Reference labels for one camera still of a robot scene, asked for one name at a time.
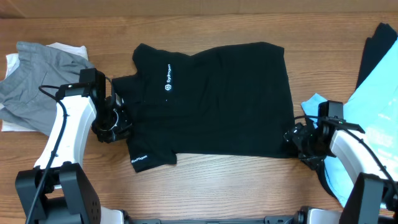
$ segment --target black cloth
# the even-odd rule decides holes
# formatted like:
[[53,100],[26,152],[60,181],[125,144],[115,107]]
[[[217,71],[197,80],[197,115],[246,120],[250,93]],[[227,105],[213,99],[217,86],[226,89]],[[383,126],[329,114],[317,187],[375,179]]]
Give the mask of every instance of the black cloth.
[[294,126],[284,49],[267,43],[193,56],[141,44],[133,76],[113,80],[133,120],[136,172],[176,164],[176,153],[297,157],[283,141]]
[[397,32],[389,24],[383,23],[379,24],[373,37],[366,39],[355,89],[365,81],[396,40]]

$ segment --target white logo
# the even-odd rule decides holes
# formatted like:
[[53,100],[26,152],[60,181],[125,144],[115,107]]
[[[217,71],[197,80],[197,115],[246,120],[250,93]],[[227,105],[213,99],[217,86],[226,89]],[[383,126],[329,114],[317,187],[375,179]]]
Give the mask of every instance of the white logo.
[[169,91],[169,90],[172,89],[172,86],[171,86],[170,84],[167,84],[166,86],[164,86],[164,88],[165,88],[167,91]]
[[139,160],[143,160],[143,159],[145,159],[145,158],[147,158],[148,156],[142,156],[142,157],[138,157],[137,159],[133,159],[132,161],[131,161],[131,163],[135,163],[135,162],[137,162],[137,161],[139,161]]
[[[168,64],[169,66],[169,70],[167,71],[167,83],[170,83],[172,81],[172,67],[170,64]],[[170,84],[166,84],[166,86],[164,86],[164,88],[169,91],[172,89],[172,86]]]

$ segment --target gray cloth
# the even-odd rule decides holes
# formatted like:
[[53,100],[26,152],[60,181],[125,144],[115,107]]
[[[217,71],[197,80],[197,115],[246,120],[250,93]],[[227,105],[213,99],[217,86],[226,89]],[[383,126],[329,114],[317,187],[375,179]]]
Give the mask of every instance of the gray cloth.
[[[41,85],[79,82],[81,69],[94,65],[81,56],[52,47],[18,42],[20,65],[0,82],[0,119],[50,135],[57,114],[56,102],[39,91]],[[57,90],[45,89],[51,94]]]

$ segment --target garment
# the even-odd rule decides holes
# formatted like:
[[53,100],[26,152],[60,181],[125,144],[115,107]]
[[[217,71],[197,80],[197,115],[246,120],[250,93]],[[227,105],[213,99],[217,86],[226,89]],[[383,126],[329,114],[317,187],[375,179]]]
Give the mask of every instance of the garment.
[[[60,43],[54,43],[48,45],[48,47],[53,47],[55,49],[59,49],[71,54],[79,55],[88,60],[88,54],[87,54],[87,49],[85,46],[81,47],[73,47],[65,44],[60,44]],[[12,74],[18,67],[19,67],[19,59],[18,59],[18,54],[9,54],[6,56],[7,58],[7,70],[6,70],[6,78]],[[0,110],[4,108],[4,105],[0,103]],[[26,127],[33,128],[31,125],[28,124],[28,122],[24,121],[22,118],[18,118],[17,116],[14,116],[11,112],[7,111],[4,113],[4,121],[2,122],[2,128],[1,131],[35,131]]]
[[397,32],[389,24],[380,23],[373,37],[366,40],[355,89],[369,76],[396,40]]
[[137,73],[116,78],[133,120],[127,140],[140,172],[176,164],[176,153],[297,157],[283,141],[294,125],[284,49],[255,43],[193,56],[141,44]]
[[[359,124],[379,160],[394,180],[398,179],[398,40],[344,105],[347,122]],[[302,103],[307,115],[317,115],[318,104],[326,101],[315,94]],[[329,188],[344,207],[354,187],[338,158],[325,159]]]
[[85,58],[53,47],[18,42],[20,65],[0,82],[0,119],[26,128],[51,133],[56,115],[56,102],[38,89],[40,85],[60,86],[79,81],[81,69],[93,68]]

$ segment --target wooden floor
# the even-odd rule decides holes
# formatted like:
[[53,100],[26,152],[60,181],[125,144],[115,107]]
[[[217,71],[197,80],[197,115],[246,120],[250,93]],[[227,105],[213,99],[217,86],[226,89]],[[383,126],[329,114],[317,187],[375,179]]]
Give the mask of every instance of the wooden floor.
[[[301,115],[300,103],[314,93],[346,102],[364,42],[380,22],[398,28],[398,13],[0,20],[0,79],[18,40],[85,45],[90,61],[112,78],[135,73],[131,55],[140,43],[194,54],[264,41],[285,48],[295,115]],[[0,133],[0,223],[24,222],[14,181],[46,142],[40,133]],[[341,210],[316,173],[294,159],[179,154],[176,166],[136,174],[124,141],[101,144],[90,133],[83,168],[101,205],[133,218],[260,218],[290,215],[302,205]]]

